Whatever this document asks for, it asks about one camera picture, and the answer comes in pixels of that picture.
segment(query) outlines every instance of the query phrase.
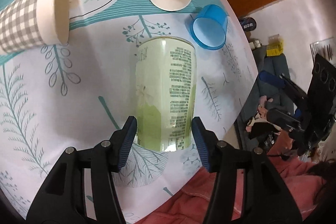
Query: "beverage can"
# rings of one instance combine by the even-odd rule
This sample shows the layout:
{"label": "beverage can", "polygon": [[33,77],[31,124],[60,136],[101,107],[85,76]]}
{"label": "beverage can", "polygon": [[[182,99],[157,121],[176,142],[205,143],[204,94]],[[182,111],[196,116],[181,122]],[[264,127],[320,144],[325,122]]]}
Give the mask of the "beverage can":
{"label": "beverage can", "polygon": [[156,151],[190,145],[196,92],[194,46],[177,37],[155,37],[138,48],[138,144]]}

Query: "red fabric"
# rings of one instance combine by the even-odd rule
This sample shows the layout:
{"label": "red fabric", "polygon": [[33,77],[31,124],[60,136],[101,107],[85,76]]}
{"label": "red fabric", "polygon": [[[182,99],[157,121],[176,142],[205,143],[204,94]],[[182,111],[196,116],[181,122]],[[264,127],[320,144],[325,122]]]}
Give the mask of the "red fabric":
{"label": "red fabric", "polygon": [[[281,134],[269,151],[269,155],[281,154],[284,148],[291,147],[288,135]],[[305,219],[315,205],[314,196],[323,181],[319,176],[307,175],[314,164],[302,162],[297,157],[283,161],[280,157],[270,157],[270,161],[280,173],[298,208]],[[194,177],[172,198],[137,224],[198,224],[202,223],[208,208],[216,174],[201,168]],[[232,219],[240,217],[243,200],[243,173],[237,173],[236,198]]]}

